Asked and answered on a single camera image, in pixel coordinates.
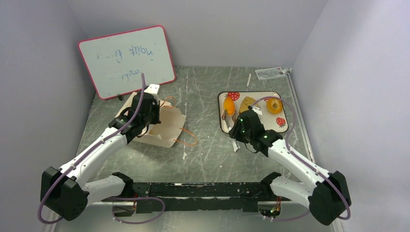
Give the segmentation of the metal serving tongs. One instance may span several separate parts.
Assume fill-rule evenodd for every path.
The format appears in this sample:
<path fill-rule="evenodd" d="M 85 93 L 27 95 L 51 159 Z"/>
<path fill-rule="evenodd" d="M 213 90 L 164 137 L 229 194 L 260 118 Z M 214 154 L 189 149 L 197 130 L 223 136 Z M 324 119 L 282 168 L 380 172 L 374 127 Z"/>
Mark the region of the metal serving tongs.
<path fill-rule="evenodd" d="M 226 124 L 227 133 L 229 133 L 230 130 L 232 129 L 232 126 L 231 126 L 231 123 L 230 123 L 230 118 L 231 118 L 231 117 L 228 116 L 228 111 L 225 109 L 225 110 L 223 111 L 223 113 L 222 113 L 221 119 L 223 119 L 223 121 L 224 121 L 225 124 Z M 240 145 L 239 145 L 239 143 L 238 143 L 235 139 L 233 139 L 233 138 L 231 138 L 231 142 L 232 142 L 232 145 L 233 145 L 233 150 L 234 150 L 234 152 L 236 153 L 236 152 L 240 149 Z"/>

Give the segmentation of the paper bag with orange handles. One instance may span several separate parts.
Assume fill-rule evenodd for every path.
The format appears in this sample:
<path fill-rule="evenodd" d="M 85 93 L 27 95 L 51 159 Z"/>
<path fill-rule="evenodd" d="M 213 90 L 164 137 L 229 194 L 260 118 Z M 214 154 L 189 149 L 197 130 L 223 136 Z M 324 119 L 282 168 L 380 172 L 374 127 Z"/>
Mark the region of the paper bag with orange handles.
<path fill-rule="evenodd" d="M 173 107 L 167 101 L 159 100 L 160 105 L 160 124 L 149 124 L 145 126 L 130 126 L 130 120 L 136 116 L 136 112 L 129 118 L 129 109 L 132 104 L 132 99 L 137 93 L 133 93 L 125 102 L 119 113 L 109 123 L 109 127 L 120 129 L 126 126 L 120 134 L 125 135 L 127 142 L 140 142 L 149 145 L 171 148 L 175 142 L 178 142 L 178 137 L 185 131 L 184 129 L 186 116 L 181 111 Z"/>

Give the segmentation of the strawberry print tray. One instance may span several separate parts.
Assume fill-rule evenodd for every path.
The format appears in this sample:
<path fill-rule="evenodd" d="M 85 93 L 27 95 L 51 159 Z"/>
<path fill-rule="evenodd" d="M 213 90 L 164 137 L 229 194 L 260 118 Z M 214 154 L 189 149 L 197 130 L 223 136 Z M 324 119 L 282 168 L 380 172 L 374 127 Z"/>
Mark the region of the strawberry print tray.
<path fill-rule="evenodd" d="M 222 115 L 223 113 L 223 102 L 225 98 L 229 96 L 233 99 L 235 107 L 236 107 L 236 112 L 234 115 L 234 118 L 237 118 L 239 116 L 239 107 L 242 102 L 242 100 L 248 96 L 252 97 L 255 100 L 260 99 L 262 97 L 268 97 L 268 96 L 274 96 L 274 97 L 280 97 L 280 95 L 274 91 L 225 91 L 221 92 L 217 96 L 217 103 L 219 106 L 219 114 Z M 266 101 L 267 100 L 261 100 L 259 101 L 255 106 L 259 107 L 263 113 L 262 116 L 259 116 L 259 119 L 261 123 L 264 125 L 265 129 L 269 130 L 275 130 L 278 133 L 284 133 L 288 130 L 288 119 L 285 113 L 285 110 L 283 109 L 281 114 L 273 115 L 268 113 L 266 109 Z"/>

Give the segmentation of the orange fake bread piece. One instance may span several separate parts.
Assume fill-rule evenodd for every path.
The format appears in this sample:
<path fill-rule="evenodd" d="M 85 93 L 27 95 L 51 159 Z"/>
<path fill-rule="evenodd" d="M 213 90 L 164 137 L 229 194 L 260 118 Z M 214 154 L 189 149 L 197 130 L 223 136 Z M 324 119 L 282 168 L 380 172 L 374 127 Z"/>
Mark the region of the orange fake bread piece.
<path fill-rule="evenodd" d="M 227 96 L 223 102 L 223 111 L 226 111 L 227 116 L 233 116 L 236 112 L 234 101 L 229 96 Z"/>

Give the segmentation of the yellow fake doughnut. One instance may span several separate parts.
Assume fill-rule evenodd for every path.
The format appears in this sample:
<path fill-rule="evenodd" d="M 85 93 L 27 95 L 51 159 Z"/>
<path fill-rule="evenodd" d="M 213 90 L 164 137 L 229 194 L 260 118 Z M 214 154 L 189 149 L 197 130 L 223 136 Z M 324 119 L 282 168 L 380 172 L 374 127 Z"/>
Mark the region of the yellow fake doughnut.
<path fill-rule="evenodd" d="M 283 111 L 283 104 L 282 101 L 276 98 L 269 98 L 266 101 L 266 109 L 268 113 L 277 115 L 281 114 Z"/>

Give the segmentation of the yellow fake bread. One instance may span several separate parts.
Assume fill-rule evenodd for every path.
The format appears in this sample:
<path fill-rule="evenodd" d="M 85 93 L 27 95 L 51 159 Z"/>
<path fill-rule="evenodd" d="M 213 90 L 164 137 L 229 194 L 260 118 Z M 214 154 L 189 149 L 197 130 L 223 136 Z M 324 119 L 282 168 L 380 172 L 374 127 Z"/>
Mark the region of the yellow fake bread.
<path fill-rule="evenodd" d="M 245 111 L 247 111 L 247 110 L 249 110 L 249 109 L 252 109 L 252 104 L 253 104 L 255 101 L 256 101 L 256 100 L 255 100 L 254 98 L 246 96 L 246 97 L 242 100 L 242 102 L 241 102 L 241 104 L 240 104 L 239 111 L 238 111 L 239 114 L 241 114 L 241 113 L 243 113 L 243 112 L 245 112 Z"/>

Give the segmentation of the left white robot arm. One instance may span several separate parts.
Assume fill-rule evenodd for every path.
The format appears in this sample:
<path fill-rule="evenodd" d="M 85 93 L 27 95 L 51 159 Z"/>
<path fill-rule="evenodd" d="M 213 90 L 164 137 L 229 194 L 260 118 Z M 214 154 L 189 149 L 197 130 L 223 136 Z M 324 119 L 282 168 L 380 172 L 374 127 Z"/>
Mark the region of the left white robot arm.
<path fill-rule="evenodd" d="M 86 150 L 58 169 L 49 167 L 43 172 L 41 201 L 37 211 L 39 221 L 51 224 L 42 218 L 45 206 L 60 215 L 61 219 L 71 221 L 95 202 L 111 198 L 127 201 L 134 197 L 133 180 L 125 174 L 116 172 L 93 182 L 89 179 L 111 155 L 134 138 L 145 135 L 150 124 L 159 123 L 157 89 L 147 88 L 137 93 L 132 105 L 122 110 Z"/>

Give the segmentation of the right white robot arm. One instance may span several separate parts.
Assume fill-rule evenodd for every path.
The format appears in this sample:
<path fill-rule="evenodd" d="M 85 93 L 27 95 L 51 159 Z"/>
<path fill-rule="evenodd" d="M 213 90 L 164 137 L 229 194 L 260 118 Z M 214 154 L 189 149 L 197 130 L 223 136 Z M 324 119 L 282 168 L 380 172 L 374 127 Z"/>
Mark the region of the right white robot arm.
<path fill-rule="evenodd" d="M 279 162 L 298 178 L 295 182 L 276 172 L 270 174 L 261 187 L 266 200 L 280 196 L 294 201 L 323 225 L 349 212 L 351 198 L 345 176 L 339 171 L 331 173 L 301 155 L 279 133 L 265 129 L 253 110 L 239 114 L 229 136 Z"/>

